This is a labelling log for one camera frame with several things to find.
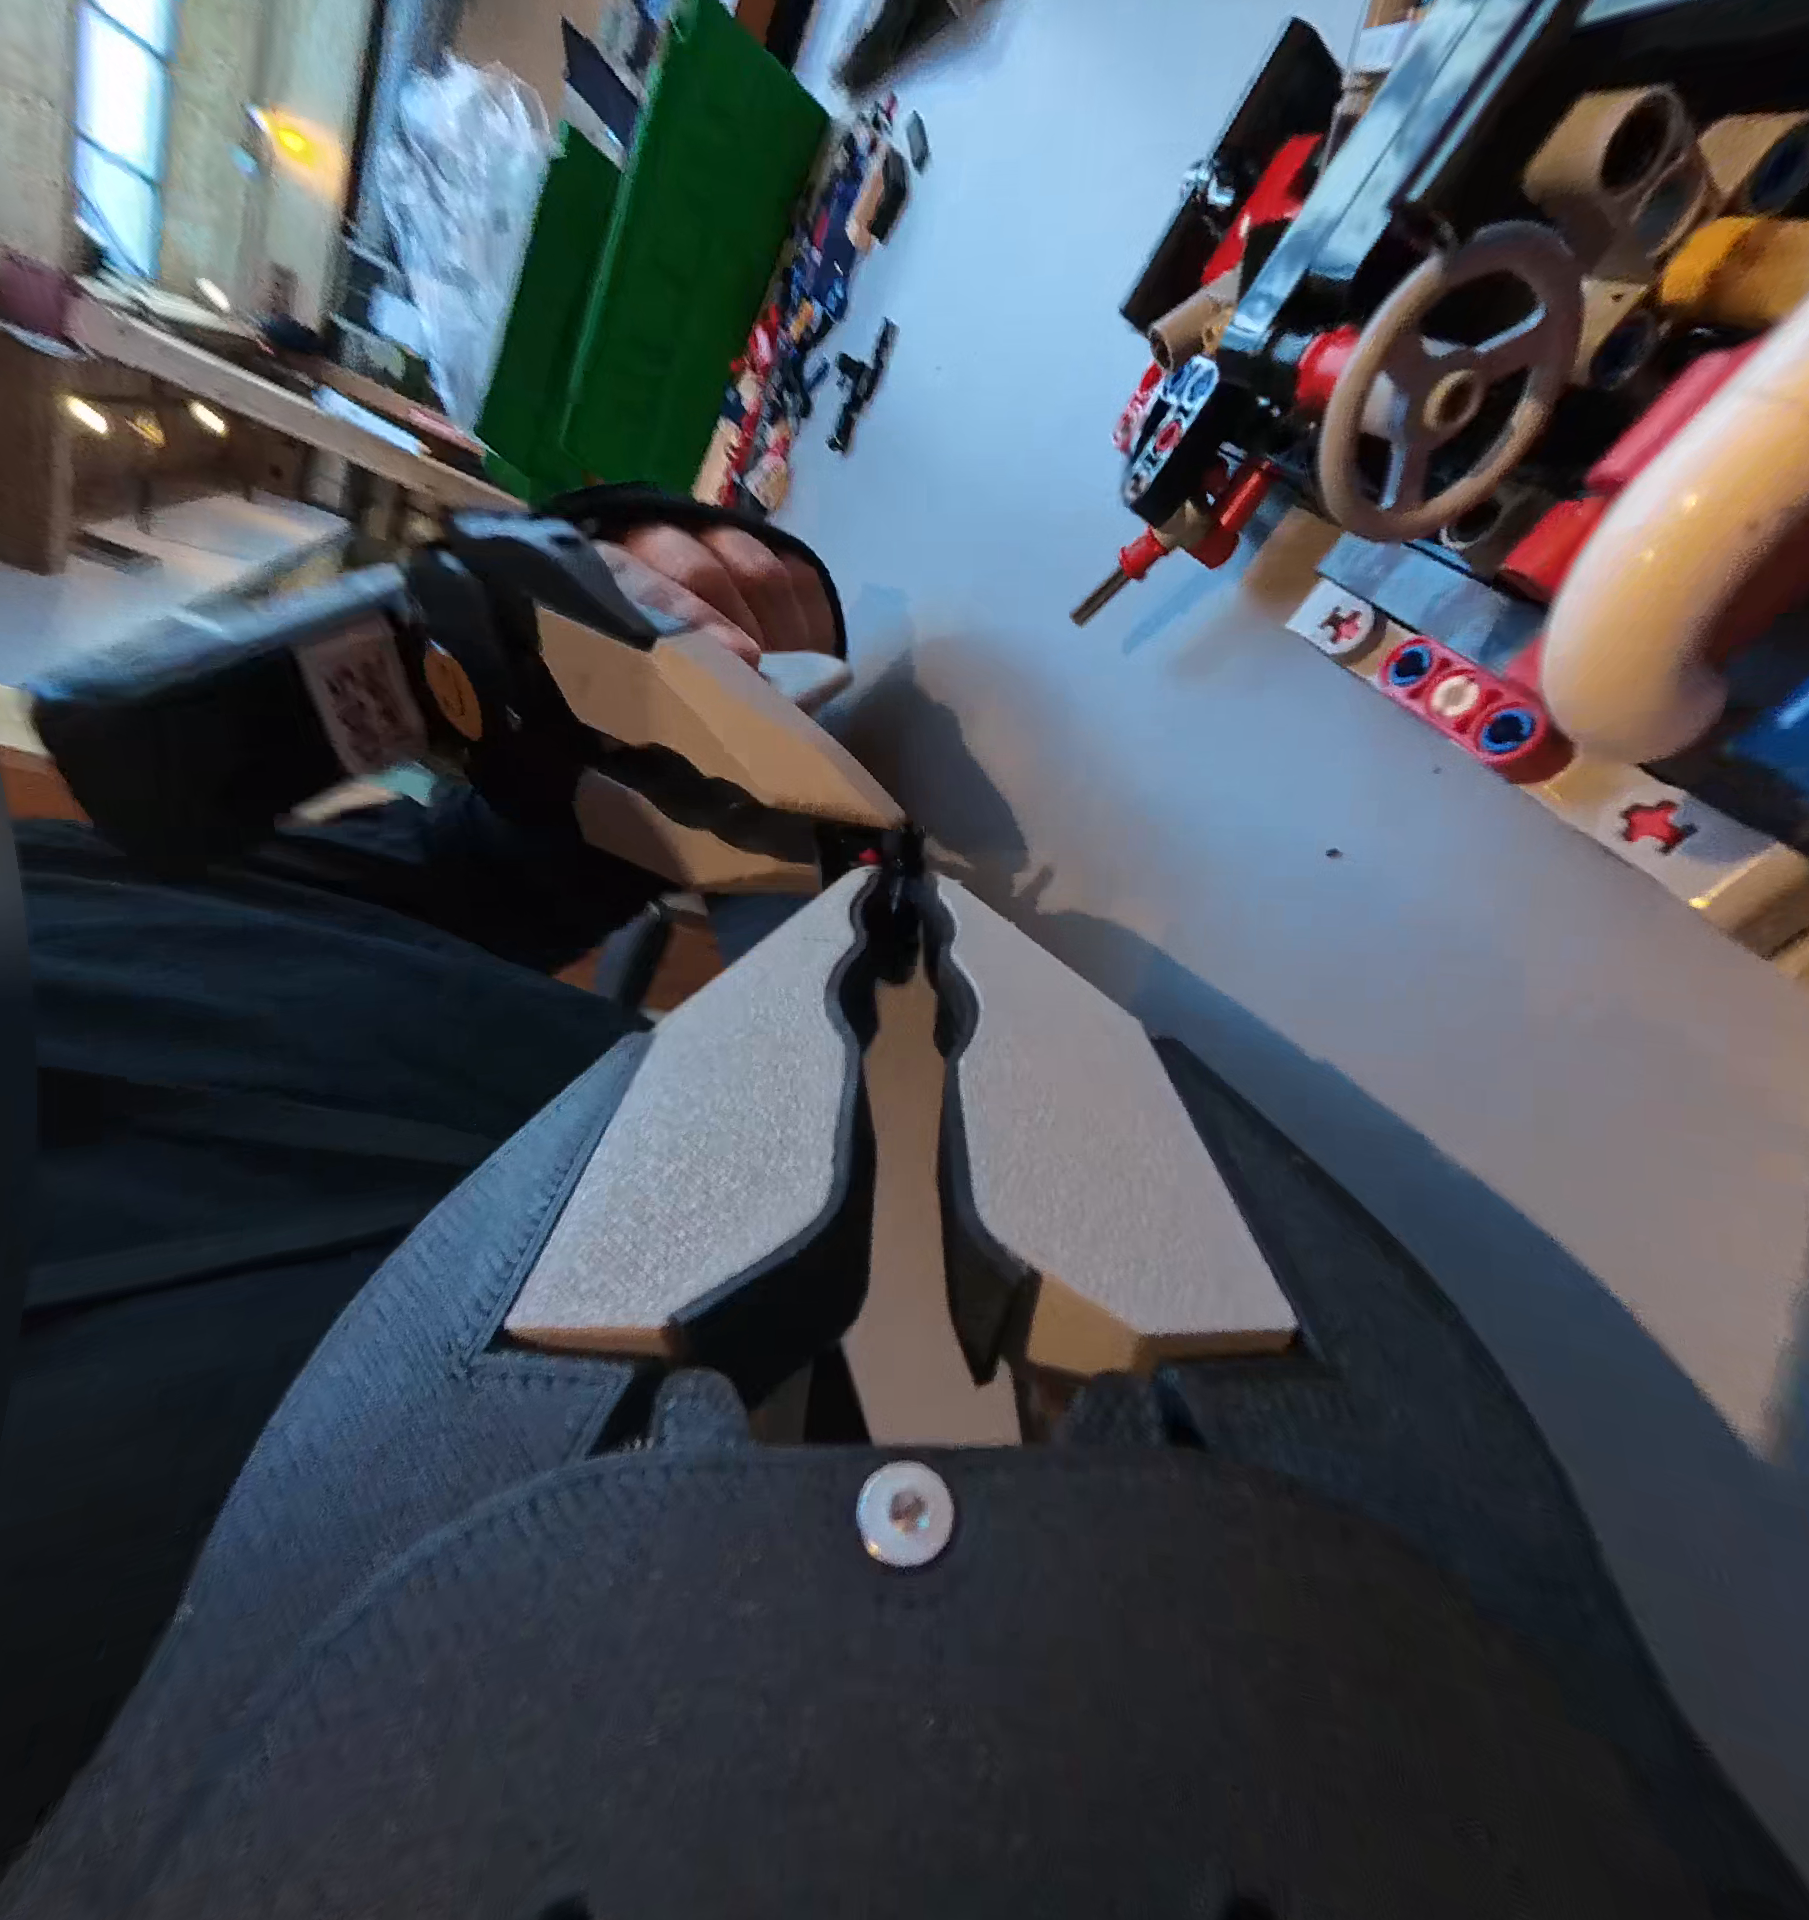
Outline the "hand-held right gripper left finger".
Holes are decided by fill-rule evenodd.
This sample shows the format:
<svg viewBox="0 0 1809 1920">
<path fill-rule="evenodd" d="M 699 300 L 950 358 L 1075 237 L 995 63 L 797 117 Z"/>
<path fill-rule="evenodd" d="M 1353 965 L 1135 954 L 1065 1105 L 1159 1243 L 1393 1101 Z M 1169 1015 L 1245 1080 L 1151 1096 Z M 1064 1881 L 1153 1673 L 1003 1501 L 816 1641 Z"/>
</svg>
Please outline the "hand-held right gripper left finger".
<svg viewBox="0 0 1809 1920">
<path fill-rule="evenodd" d="M 502 1333 L 674 1357 L 754 1408 L 866 1301 L 877 873 L 832 880 L 639 1047 Z"/>
</svg>

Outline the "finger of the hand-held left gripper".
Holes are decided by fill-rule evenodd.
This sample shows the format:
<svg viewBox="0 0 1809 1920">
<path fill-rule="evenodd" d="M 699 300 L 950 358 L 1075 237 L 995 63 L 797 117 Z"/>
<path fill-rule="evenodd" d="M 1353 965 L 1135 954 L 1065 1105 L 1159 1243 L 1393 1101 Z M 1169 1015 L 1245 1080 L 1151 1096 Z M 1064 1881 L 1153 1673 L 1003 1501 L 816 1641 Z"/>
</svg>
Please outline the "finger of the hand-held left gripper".
<svg viewBox="0 0 1809 1920">
<path fill-rule="evenodd" d="M 905 822 L 824 718 L 699 627 L 632 650 L 540 605 L 536 650 L 569 712 L 624 753 L 645 753 L 645 766 L 678 766 L 769 811 L 828 826 L 888 834 Z"/>
<path fill-rule="evenodd" d="M 577 826 L 592 855 L 616 855 L 667 896 L 699 896 L 699 901 L 816 901 L 824 896 L 824 855 L 805 834 L 797 834 L 797 855 L 750 855 L 723 837 L 711 826 L 678 826 L 632 785 L 606 774 L 577 777 Z"/>
</svg>

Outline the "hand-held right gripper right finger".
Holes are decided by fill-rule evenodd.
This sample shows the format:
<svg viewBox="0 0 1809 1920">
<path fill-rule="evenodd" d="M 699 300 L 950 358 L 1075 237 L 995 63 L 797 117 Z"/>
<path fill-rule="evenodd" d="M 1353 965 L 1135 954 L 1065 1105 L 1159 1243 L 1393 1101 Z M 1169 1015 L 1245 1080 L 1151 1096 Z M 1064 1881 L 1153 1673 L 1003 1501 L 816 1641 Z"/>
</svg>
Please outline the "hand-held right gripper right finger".
<svg viewBox="0 0 1809 1920">
<path fill-rule="evenodd" d="M 1288 1351 L 1299 1320 L 1151 1024 L 962 880 L 927 880 L 927 985 L 971 1372 Z"/>
</svg>

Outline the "small black brick assembly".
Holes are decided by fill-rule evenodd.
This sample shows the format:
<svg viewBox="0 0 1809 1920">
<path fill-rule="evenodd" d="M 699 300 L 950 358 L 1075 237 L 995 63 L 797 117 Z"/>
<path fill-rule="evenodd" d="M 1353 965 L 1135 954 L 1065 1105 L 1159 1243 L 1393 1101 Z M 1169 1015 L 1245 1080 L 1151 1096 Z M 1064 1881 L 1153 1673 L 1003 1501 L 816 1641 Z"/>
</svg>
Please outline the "small black brick assembly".
<svg viewBox="0 0 1809 1920">
<path fill-rule="evenodd" d="M 849 927 L 877 980 L 905 985 L 927 947 L 927 834 L 905 826 L 824 826 L 824 880 L 857 880 Z"/>
</svg>

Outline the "pile of mixed toy bricks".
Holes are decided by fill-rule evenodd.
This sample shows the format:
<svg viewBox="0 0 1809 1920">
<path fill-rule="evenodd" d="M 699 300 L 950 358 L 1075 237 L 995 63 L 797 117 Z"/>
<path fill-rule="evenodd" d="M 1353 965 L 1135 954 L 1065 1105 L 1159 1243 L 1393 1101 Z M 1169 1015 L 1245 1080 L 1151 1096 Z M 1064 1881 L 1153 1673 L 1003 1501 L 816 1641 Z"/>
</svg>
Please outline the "pile of mixed toy bricks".
<svg viewBox="0 0 1809 1920">
<path fill-rule="evenodd" d="M 832 427 L 838 416 L 832 358 L 849 354 L 838 322 L 857 274 L 894 237 L 918 165 L 927 128 L 918 115 L 902 115 L 894 95 L 832 128 L 824 172 L 797 210 L 797 235 L 777 260 L 750 345 L 730 365 L 696 502 L 754 523 L 782 513 L 803 427 L 816 416 Z"/>
</svg>

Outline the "toy brick car model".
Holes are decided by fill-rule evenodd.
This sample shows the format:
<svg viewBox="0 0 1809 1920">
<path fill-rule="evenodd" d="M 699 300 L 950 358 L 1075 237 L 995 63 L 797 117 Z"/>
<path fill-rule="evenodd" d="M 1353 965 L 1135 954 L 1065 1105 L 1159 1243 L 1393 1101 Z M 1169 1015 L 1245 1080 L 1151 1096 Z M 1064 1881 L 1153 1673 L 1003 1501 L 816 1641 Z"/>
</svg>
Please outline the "toy brick car model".
<svg viewBox="0 0 1809 1920">
<path fill-rule="evenodd" d="M 1143 536 L 1809 985 L 1809 8 L 1280 18 L 1123 322 Z"/>
</svg>

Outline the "person's left hand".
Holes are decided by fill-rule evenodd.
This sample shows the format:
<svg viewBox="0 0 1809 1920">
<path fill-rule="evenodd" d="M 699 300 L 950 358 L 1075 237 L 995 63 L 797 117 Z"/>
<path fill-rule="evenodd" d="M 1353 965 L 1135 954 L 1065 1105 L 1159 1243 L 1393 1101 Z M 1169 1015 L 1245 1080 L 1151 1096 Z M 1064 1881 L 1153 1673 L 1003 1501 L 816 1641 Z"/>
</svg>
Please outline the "person's left hand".
<svg viewBox="0 0 1809 1920">
<path fill-rule="evenodd" d="M 632 605 L 711 635 L 750 666 L 849 650 L 828 576 L 750 526 L 625 526 L 592 551 Z"/>
</svg>

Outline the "green plastic bin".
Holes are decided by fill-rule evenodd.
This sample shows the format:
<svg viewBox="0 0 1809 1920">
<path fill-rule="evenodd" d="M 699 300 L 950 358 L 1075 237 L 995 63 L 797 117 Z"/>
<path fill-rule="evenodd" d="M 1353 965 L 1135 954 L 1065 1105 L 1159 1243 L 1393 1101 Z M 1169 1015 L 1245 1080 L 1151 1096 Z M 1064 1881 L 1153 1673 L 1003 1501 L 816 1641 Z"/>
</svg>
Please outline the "green plastic bin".
<svg viewBox="0 0 1809 1920">
<path fill-rule="evenodd" d="M 667 16 L 569 383 L 590 477 L 696 486 L 824 140 L 828 106 L 730 8 Z"/>
<path fill-rule="evenodd" d="M 579 486 L 579 463 L 563 448 L 563 417 L 616 192 L 624 165 L 579 128 L 563 128 L 472 417 L 486 477 L 516 502 L 551 502 Z"/>
</svg>

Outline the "clear plastic bags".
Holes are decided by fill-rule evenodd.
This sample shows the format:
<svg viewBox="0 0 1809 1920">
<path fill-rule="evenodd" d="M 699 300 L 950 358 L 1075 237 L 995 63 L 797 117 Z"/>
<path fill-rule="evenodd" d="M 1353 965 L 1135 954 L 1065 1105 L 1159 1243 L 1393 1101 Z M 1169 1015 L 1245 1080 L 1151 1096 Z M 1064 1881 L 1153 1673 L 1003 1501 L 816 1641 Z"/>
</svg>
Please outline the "clear plastic bags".
<svg viewBox="0 0 1809 1920">
<path fill-rule="evenodd" d="M 371 151 L 391 265 L 423 322 L 442 416 L 472 435 L 502 358 L 523 255 L 551 165 L 551 117 L 510 67 L 408 72 Z"/>
</svg>

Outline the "window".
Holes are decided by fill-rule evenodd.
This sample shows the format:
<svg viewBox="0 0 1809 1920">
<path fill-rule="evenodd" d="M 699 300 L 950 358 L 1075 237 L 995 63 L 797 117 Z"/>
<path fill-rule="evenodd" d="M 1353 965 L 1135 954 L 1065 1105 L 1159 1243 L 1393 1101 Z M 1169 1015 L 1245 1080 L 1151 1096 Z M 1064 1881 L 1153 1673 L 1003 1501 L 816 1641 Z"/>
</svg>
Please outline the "window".
<svg viewBox="0 0 1809 1920">
<path fill-rule="evenodd" d="M 179 0 L 75 8 L 75 227 L 124 280 L 162 274 Z"/>
</svg>

